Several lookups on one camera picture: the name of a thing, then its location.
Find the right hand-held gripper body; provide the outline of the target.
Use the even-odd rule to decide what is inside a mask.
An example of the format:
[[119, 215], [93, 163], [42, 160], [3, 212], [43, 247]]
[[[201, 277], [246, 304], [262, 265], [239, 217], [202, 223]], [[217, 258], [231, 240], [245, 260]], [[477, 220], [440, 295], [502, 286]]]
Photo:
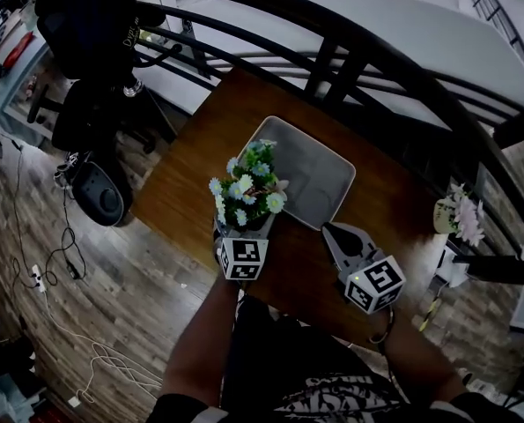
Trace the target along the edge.
[[406, 278], [395, 258], [386, 255], [367, 232], [329, 222], [321, 234], [337, 268], [336, 288], [346, 301], [371, 315], [398, 299]]

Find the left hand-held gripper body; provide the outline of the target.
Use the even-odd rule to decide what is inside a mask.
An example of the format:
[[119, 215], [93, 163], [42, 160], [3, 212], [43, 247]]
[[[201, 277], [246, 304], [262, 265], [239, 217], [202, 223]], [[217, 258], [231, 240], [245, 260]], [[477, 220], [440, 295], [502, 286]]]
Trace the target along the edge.
[[214, 219], [213, 256], [227, 280], [256, 281], [259, 278], [275, 217], [263, 216], [250, 228], [223, 226]]

